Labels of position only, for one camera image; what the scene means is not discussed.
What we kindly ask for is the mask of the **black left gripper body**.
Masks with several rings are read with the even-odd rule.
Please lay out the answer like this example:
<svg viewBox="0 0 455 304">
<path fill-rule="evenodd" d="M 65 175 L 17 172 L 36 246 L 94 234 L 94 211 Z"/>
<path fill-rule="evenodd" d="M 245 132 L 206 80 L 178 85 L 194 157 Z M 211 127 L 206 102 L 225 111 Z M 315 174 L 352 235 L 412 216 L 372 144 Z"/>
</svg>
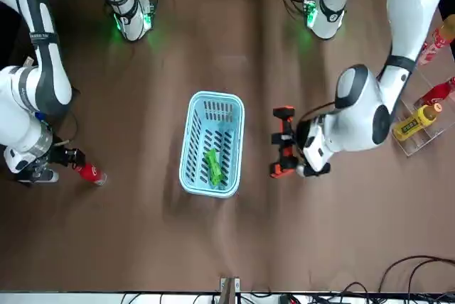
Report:
<svg viewBox="0 0 455 304">
<path fill-rule="evenodd" d="M 294 132 L 296 148 L 306 162 L 311 162 L 315 148 L 315 127 L 314 119 L 299 121 Z"/>
</svg>

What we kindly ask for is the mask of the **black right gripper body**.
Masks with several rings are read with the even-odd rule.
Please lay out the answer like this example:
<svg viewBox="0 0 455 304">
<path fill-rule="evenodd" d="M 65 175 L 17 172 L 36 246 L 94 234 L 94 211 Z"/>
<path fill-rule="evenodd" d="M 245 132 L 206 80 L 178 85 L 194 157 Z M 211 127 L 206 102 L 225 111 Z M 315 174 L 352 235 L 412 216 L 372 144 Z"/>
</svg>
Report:
<svg viewBox="0 0 455 304">
<path fill-rule="evenodd" d="M 48 152 L 48 162 L 68 166 L 70 157 L 67 154 L 68 149 L 65 146 L 52 145 Z"/>
</svg>

